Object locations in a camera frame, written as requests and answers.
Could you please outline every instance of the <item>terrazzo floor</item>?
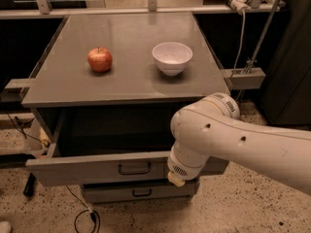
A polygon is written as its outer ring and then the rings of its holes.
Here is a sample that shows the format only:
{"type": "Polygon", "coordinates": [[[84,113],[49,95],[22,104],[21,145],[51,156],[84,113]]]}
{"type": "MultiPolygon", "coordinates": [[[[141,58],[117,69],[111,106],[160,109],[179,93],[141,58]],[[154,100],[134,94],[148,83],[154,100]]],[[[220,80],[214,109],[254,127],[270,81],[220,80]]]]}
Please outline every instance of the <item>terrazzo floor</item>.
{"type": "MultiPolygon", "coordinates": [[[[17,114],[25,120],[31,114],[17,114]]],[[[241,104],[242,120],[266,124],[252,101],[241,104]]],[[[5,114],[0,115],[0,154],[24,153],[26,140],[5,114]]],[[[0,220],[14,233],[76,232],[75,217],[85,209],[66,186],[35,185],[22,192],[29,173],[23,167],[0,169],[0,220]]],[[[80,188],[69,188],[83,200],[80,188]]],[[[311,232],[311,197],[251,170],[229,163],[220,176],[200,178],[192,198],[178,197],[93,205],[102,233],[119,232],[311,232]]],[[[92,232],[89,215],[79,217],[79,232],[92,232]]]]}

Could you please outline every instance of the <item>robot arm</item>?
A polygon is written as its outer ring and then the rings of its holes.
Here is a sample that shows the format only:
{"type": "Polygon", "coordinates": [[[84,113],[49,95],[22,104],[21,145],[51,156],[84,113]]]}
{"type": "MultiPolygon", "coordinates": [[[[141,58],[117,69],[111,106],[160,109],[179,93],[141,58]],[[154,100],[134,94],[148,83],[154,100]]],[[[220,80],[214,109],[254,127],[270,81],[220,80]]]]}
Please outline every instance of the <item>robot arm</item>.
{"type": "Polygon", "coordinates": [[[311,132],[246,123],[228,95],[215,93],[171,120],[175,137],[168,179],[177,186],[197,177],[209,156],[233,161],[311,195],[311,132]]]}

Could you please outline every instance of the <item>open drawer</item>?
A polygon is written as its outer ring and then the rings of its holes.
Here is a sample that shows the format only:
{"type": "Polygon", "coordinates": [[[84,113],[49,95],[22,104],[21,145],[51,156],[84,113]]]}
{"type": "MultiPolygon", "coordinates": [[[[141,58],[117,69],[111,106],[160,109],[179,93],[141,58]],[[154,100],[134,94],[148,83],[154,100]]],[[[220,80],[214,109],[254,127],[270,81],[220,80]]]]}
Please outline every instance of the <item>open drawer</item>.
{"type": "Polygon", "coordinates": [[[181,106],[62,108],[47,156],[26,167],[44,186],[166,179],[170,119],[181,106]]]}

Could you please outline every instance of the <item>white bowl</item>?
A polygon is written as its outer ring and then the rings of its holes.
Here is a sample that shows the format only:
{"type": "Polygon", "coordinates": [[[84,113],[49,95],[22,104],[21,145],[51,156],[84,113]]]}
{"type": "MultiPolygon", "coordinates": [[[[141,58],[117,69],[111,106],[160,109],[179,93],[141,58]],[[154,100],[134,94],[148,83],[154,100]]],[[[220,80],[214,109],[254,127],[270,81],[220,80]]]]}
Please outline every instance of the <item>white bowl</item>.
{"type": "Polygon", "coordinates": [[[192,55],[192,50],[180,43],[161,43],[153,49],[156,67],[168,76],[183,72],[188,67],[192,55]]]}

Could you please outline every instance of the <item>red apple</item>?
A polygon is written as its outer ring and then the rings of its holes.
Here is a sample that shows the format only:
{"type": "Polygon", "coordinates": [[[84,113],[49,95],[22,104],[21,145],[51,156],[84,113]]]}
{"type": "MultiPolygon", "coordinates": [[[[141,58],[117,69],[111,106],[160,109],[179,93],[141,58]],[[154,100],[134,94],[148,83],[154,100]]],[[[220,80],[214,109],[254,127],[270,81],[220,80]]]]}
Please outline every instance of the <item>red apple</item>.
{"type": "Polygon", "coordinates": [[[104,73],[111,68],[113,57],[107,49],[98,47],[88,53],[87,61],[93,71],[104,73]]]}

